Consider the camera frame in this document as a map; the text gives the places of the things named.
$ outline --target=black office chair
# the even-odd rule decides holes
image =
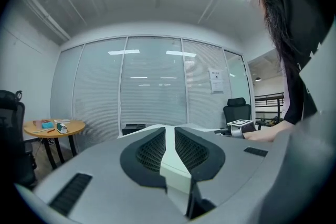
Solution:
[[[14,94],[0,90],[0,141],[12,161],[13,181],[29,187],[36,180],[36,163],[31,144],[23,141],[25,106],[20,102],[21,96],[21,91]]]
[[[237,120],[251,120],[251,106],[246,104],[243,97],[227,100],[223,108],[226,123]]]

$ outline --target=black mesh grille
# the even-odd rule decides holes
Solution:
[[[60,214],[67,216],[91,179],[92,176],[90,175],[76,174],[50,203],[50,207]]]
[[[205,146],[196,143],[180,132],[175,132],[175,149],[189,172],[209,157],[209,150]]]
[[[143,144],[136,151],[136,158],[147,169],[159,173],[161,160],[166,151],[165,133],[162,132],[155,138]]]

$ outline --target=paper sign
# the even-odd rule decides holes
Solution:
[[[211,91],[212,92],[222,92],[224,91],[222,80],[211,80]]]
[[[209,75],[211,80],[222,80],[222,71],[218,69],[209,68]]]

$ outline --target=ceiling light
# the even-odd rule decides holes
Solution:
[[[116,51],[108,51],[109,55],[118,55],[118,54],[139,54],[139,50],[116,50]]]
[[[171,54],[171,55],[181,55],[181,56],[189,56],[189,57],[195,57],[196,54],[191,54],[189,52],[181,52],[181,51],[173,51],[173,50],[168,50],[166,54]]]

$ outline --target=round wooden table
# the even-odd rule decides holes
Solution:
[[[55,140],[56,150],[57,150],[57,153],[59,155],[59,159],[60,159],[61,163],[64,163],[64,159],[63,159],[61,148],[59,146],[58,138],[67,136],[69,138],[69,143],[70,143],[70,148],[71,148],[71,151],[72,151],[72,155],[76,156],[77,153],[76,153],[75,144],[73,142],[74,138],[72,137],[72,135],[78,134],[79,132],[81,132],[85,127],[85,123],[83,123],[83,121],[71,120],[70,123],[65,123],[64,124],[67,127],[68,132],[65,133],[65,134],[61,134],[60,132],[58,132],[56,130],[56,124],[54,123],[54,120],[51,119],[49,121],[54,124],[54,127],[52,128],[54,130],[51,131],[51,132],[49,132],[49,131],[52,130],[52,129],[46,129],[44,131],[42,131],[43,129],[38,130],[32,121],[26,122],[24,124],[24,130],[27,134],[42,138],[42,141],[43,141],[44,147],[46,148],[46,152],[47,152],[50,164],[51,164],[53,169],[56,169],[57,166],[55,164],[54,158],[52,157],[53,155],[52,155],[51,150],[50,150],[48,138],[53,138]]]

